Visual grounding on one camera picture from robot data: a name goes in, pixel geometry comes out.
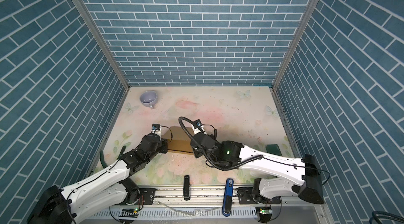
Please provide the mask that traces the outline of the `brown cardboard box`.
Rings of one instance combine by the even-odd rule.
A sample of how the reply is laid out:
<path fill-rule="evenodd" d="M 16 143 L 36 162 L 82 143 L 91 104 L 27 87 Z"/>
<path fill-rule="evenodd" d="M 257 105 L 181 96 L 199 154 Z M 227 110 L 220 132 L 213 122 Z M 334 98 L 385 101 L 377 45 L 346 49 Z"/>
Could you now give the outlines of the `brown cardboard box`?
<path fill-rule="evenodd" d="M 167 139 L 168 152 L 193 155 L 190 145 L 190 138 L 180 126 L 172 126 L 162 134 L 162 138 Z"/>

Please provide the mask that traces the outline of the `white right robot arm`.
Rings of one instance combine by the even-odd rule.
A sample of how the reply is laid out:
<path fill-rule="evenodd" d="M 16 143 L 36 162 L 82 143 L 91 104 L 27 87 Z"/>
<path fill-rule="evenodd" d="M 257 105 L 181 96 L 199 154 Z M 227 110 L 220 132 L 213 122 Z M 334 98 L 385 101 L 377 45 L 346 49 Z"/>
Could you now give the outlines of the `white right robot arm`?
<path fill-rule="evenodd" d="M 278 156 L 253 149 L 235 141 L 219 142 L 209 135 L 200 120 L 179 117 L 180 127 L 190 138 L 194 156 L 205 157 L 207 166 L 221 171 L 245 169 L 256 172 L 252 196 L 255 201 L 274 197 L 292 197 L 311 203 L 324 204 L 323 186 L 326 183 L 315 156 L 303 158 Z"/>

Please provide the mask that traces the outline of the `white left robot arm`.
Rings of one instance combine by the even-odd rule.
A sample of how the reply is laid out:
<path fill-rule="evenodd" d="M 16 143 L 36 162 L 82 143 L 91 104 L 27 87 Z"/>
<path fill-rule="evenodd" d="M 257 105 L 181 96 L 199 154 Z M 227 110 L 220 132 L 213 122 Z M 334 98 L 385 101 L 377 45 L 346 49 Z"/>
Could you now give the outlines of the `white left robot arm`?
<path fill-rule="evenodd" d="M 131 176 L 146 167 L 158 154 L 168 152 L 162 126 L 153 124 L 140 144 L 119 156 L 101 171 L 63 188 L 46 189 L 29 214 L 29 224 L 79 224 L 93 214 L 115 204 L 135 204 L 139 187 Z"/>

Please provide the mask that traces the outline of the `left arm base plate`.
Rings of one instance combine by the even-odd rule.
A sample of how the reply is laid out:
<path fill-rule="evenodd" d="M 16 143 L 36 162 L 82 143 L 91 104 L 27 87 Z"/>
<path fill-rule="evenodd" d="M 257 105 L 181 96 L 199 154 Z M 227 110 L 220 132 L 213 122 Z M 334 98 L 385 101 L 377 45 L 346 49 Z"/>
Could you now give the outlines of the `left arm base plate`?
<path fill-rule="evenodd" d="M 140 188 L 138 190 L 138 201 L 136 205 L 151 206 L 155 198 L 156 188 Z"/>

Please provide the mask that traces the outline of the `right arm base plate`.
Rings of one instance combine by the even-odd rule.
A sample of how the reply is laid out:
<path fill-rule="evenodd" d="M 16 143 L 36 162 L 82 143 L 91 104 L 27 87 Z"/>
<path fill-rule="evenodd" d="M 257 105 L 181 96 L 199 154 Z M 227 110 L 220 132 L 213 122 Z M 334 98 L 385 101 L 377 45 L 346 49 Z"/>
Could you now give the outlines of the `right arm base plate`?
<path fill-rule="evenodd" d="M 265 198 L 264 196 L 260 195 L 258 189 L 254 189 L 253 187 L 239 187 L 237 188 L 236 195 L 240 205 L 272 205 L 280 204 L 282 201 L 281 197 L 273 197 L 271 199 Z"/>

